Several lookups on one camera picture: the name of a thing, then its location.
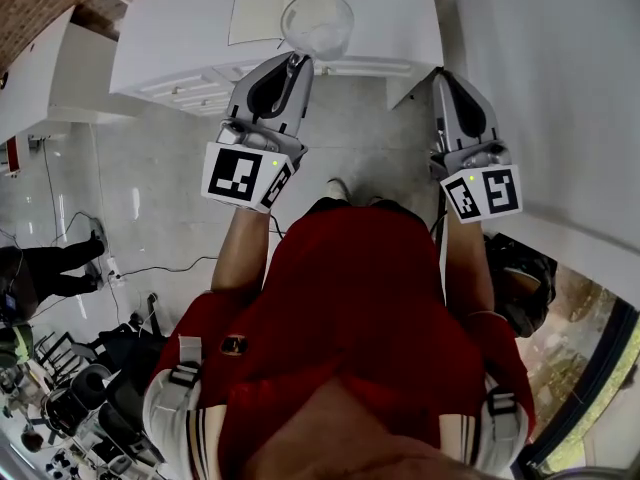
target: brick wall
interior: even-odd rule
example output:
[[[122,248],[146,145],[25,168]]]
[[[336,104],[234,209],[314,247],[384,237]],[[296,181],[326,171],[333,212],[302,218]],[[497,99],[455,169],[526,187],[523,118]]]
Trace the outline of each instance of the brick wall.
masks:
[[[112,23],[124,16],[120,0],[0,0],[0,73],[47,25],[74,4],[73,21],[113,36]]]

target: white shoe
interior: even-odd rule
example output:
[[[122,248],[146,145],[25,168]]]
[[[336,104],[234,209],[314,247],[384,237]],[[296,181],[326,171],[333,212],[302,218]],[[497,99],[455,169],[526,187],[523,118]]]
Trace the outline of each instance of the white shoe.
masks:
[[[330,197],[331,199],[338,199],[342,201],[349,202],[351,199],[351,195],[349,194],[349,189],[339,178],[332,178],[327,181],[327,188],[324,192],[324,197]]]

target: person in red shirt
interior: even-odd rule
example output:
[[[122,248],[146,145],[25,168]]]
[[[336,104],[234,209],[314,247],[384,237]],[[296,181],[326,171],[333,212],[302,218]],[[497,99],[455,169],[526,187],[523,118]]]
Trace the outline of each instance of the person in red shirt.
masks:
[[[419,217],[385,200],[353,207],[339,180],[328,196],[287,231],[266,280],[270,216],[236,210],[211,291],[147,391],[152,441],[200,480],[499,473],[534,412],[514,333],[494,313],[480,225],[449,212],[445,305]],[[202,356],[186,421],[161,400],[181,337],[199,337]],[[492,439],[515,444],[496,455]]]

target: black pants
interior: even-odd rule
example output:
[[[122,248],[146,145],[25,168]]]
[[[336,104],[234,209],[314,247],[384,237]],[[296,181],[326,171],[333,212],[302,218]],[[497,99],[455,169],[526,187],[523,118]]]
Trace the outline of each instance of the black pants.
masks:
[[[335,208],[344,208],[346,206],[352,206],[351,203],[345,201],[344,199],[333,199],[331,197],[323,197],[319,199],[316,204],[314,204],[311,209],[306,213],[307,215],[311,215],[313,213],[324,212],[327,210],[333,210]],[[376,208],[383,208],[385,210],[389,210],[391,212],[402,213],[411,217],[412,219],[416,219],[421,224],[424,224],[424,221],[418,217],[415,213],[407,210],[406,208],[400,206],[395,201],[390,201],[389,199],[381,199],[377,203],[373,203],[371,206],[375,206]]]
[[[64,249],[60,247],[25,249],[24,260],[29,267],[38,301],[42,302],[50,295],[73,297],[82,293],[95,292],[97,285],[92,276],[88,274],[82,277],[65,276],[62,272],[80,268],[102,254],[104,254],[104,245],[94,238]]]

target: white marker cube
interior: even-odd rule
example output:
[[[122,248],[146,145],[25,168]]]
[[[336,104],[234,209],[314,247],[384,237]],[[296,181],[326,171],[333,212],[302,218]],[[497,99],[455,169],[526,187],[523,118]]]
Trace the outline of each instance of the white marker cube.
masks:
[[[522,211],[517,165],[463,169],[440,182],[461,222],[475,222]]]
[[[268,213],[294,172],[287,155],[209,142],[201,194]]]

